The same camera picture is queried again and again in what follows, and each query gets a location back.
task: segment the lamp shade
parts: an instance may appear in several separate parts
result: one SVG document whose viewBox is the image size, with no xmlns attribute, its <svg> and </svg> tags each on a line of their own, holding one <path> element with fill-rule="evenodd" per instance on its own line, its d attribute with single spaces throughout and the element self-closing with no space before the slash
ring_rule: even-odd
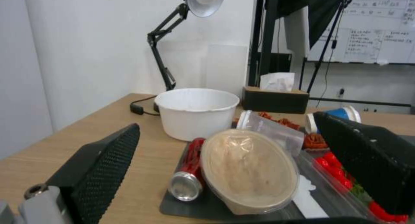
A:
<svg viewBox="0 0 415 224">
<path fill-rule="evenodd" d="M 190 11 L 198 17 L 208 17 L 215 13 L 223 0 L 185 0 Z"/>
</svg>

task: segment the plastic tray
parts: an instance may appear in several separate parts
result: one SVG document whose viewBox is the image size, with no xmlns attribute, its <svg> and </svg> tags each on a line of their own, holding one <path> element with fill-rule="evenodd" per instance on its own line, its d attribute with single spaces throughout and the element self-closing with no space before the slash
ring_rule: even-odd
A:
<svg viewBox="0 0 415 224">
<path fill-rule="evenodd" d="M 301 175 L 308 178 L 317 188 L 311 191 L 311 196 L 319 203 L 327 215 L 335 217 L 367 218 L 375 221 L 370 211 L 353 194 L 340 194 L 332 183 L 336 183 L 329 174 L 325 174 L 316 168 L 313 157 L 318 157 L 322 152 L 308 153 L 301 151 L 294 160 L 297 163 Z M 160 212 L 165 215 L 175 215 L 189 218 L 215 219 L 224 222 L 259 222 L 303 219 L 304 216 L 298 210 L 294 202 L 290 202 L 285 208 L 265 215 L 233 215 L 225 204 L 206 187 L 202 195 L 192 202 L 176 200 L 167 191 L 160 204 Z"/>
</svg>

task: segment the table top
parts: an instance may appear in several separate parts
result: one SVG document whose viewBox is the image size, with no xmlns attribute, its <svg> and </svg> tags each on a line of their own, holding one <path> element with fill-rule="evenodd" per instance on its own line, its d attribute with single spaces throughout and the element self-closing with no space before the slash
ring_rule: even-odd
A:
<svg viewBox="0 0 415 224">
<path fill-rule="evenodd" d="M 100 140 L 131 124 L 140 125 L 141 136 L 125 179 L 100 223 L 201 223 L 203 220 L 163 215 L 159 205 L 174 172 L 184 141 L 175 140 L 163 131 L 159 116 L 139 116 L 129 111 L 129 103 L 150 95 L 129 94 L 103 109 L 0 161 L 0 199 L 14 212 L 23 201 L 25 190 L 43 183 L 81 146 Z M 153 100 L 142 103 L 152 110 Z M 307 113 L 317 109 L 308 108 Z M 237 108 L 235 116 L 242 109 Z M 271 113 L 304 125 L 303 114 Z M 362 123 L 379 125 L 400 135 L 415 136 L 415 116 L 361 112 Z"/>
</svg>

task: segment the whiteboard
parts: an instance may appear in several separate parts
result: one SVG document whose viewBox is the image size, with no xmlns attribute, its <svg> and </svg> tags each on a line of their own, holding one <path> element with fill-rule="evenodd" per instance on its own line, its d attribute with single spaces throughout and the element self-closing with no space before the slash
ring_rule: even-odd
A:
<svg viewBox="0 0 415 224">
<path fill-rule="evenodd" d="M 308 54 L 317 61 L 332 22 Z M 337 27 L 324 55 L 329 61 Z M 332 62 L 415 63 L 415 0 L 352 0 L 338 29 Z"/>
</svg>

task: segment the black tissue box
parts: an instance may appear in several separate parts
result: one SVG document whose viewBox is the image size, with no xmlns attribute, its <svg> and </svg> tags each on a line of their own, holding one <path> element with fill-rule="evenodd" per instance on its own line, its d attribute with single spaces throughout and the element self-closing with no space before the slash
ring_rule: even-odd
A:
<svg viewBox="0 0 415 224">
<path fill-rule="evenodd" d="M 276 92 L 247 86 L 243 88 L 242 106 L 244 110 L 255 112 L 304 114 L 309 97 L 308 93 L 301 90 Z"/>
</svg>

